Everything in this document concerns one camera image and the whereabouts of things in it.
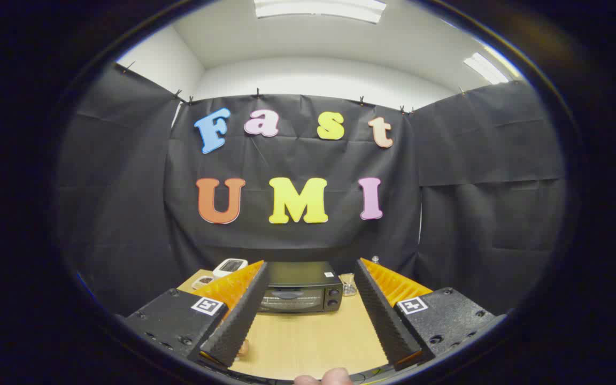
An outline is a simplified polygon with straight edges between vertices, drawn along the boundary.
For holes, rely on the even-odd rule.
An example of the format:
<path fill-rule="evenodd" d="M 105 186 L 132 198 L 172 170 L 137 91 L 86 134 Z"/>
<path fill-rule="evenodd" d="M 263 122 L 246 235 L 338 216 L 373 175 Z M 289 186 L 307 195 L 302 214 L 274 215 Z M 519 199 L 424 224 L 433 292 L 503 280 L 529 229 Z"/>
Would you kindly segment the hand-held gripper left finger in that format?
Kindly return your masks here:
<path fill-rule="evenodd" d="M 195 290 L 171 288 L 124 319 L 166 353 L 232 366 L 269 283 L 263 260 Z"/>

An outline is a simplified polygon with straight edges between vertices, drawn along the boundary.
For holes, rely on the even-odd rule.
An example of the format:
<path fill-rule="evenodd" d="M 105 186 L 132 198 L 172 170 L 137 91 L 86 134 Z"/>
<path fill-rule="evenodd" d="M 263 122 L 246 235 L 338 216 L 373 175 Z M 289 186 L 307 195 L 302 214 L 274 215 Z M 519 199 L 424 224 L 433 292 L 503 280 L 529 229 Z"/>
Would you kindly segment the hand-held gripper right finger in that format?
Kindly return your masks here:
<path fill-rule="evenodd" d="M 497 320 L 459 290 L 430 290 L 373 261 L 357 261 L 355 283 L 397 371 L 459 349 Z"/>

